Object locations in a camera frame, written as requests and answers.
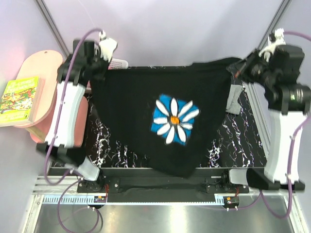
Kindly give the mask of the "black t shirt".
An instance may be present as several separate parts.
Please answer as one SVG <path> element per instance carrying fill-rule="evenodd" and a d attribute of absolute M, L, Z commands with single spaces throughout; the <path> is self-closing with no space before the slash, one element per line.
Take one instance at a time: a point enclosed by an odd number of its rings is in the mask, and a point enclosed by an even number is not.
<path fill-rule="evenodd" d="M 201 164 L 226 115 L 229 57 L 183 67 L 108 70 L 90 80 L 102 124 L 149 166 L 187 178 Z"/>

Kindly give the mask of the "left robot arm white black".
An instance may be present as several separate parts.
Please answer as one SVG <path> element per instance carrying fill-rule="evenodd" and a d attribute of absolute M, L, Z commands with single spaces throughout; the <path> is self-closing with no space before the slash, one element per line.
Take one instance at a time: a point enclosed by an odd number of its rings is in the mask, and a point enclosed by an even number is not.
<path fill-rule="evenodd" d="M 94 192 L 104 189 L 105 180 L 98 167 L 87 158 L 85 149 L 74 144 L 74 132 L 80 103 L 91 78 L 102 76 L 108 69 L 118 44 L 102 38 L 98 44 L 90 40 L 74 40 L 73 54 L 57 70 L 56 104 L 50 129 L 36 150 L 63 164 L 88 181 Z"/>

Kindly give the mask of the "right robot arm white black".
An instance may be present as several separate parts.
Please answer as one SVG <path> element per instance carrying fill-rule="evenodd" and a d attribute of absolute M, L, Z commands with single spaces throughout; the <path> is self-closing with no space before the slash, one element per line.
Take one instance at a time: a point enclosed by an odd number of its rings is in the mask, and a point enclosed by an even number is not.
<path fill-rule="evenodd" d="M 259 190 L 305 189 L 298 175 L 298 155 L 311 106 L 311 89 L 297 83 L 304 57 L 300 47 L 283 44 L 266 51 L 254 50 L 227 67 L 234 78 L 258 83 L 265 89 L 271 139 L 264 169 L 229 170 L 220 181 L 225 192 L 234 191 L 239 184 Z"/>

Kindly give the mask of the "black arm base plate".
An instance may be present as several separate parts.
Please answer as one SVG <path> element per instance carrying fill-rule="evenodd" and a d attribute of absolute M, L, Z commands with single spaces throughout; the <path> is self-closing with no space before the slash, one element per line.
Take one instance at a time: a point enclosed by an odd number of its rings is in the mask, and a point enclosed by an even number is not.
<path fill-rule="evenodd" d="M 189 178 L 167 175 L 151 168 L 104 168 L 109 204 L 218 204 L 223 196 L 247 194 L 225 180 L 226 168 L 197 168 Z"/>

